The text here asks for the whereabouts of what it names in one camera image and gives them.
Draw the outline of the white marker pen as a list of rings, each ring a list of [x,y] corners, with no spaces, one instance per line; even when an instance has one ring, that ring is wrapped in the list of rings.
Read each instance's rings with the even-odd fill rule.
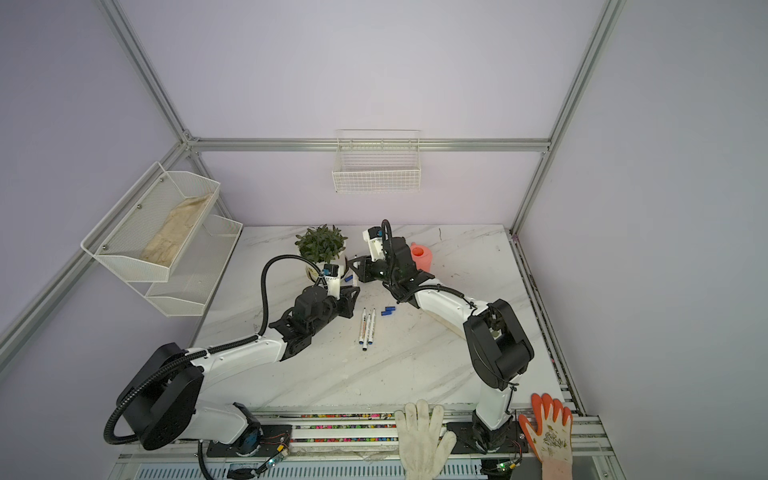
[[[375,332],[375,320],[376,320],[376,311],[372,310],[368,313],[368,317],[365,323],[365,330],[364,330],[364,341],[363,341],[363,347],[362,349],[364,351],[367,351],[369,347],[373,344],[374,339],[374,332]]]
[[[363,308],[363,311],[362,311],[362,314],[361,314],[361,323],[360,323],[359,336],[358,336],[358,343],[361,346],[365,346],[366,345],[366,341],[367,341],[367,324],[368,324],[367,309]]]

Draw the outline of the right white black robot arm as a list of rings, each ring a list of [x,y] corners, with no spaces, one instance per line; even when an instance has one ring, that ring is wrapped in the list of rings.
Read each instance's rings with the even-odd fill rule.
[[[474,442],[483,453],[497,451],[509,432],[516,379],[535,356],[513,308],[503,299],[476,300],[440,283],[417,267],[404,238],[381,227],[365,230],[363,239],[369,253],[347,261],[361,282],[381,282],[396,302],[445,321],[466,341],[471,366],[483,383],[472,414]]]

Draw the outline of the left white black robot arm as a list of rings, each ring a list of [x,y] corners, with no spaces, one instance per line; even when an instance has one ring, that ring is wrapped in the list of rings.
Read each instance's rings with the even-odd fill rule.
[[[200,395],[215,384],[262,365],[286,361],[310,346],[337,317],[350,319],[360,290],[341,287],[337,295],[321,286],[305,288],[293,307],[270,323],[271,339],[254,334],[226,344],[184,350],[158,347],[116,400],[103,439],[109,445],[138,442],[157,450],[176,440],[211,441],[248,456],[260,447],[260,421],[240,403],[216,403]]]

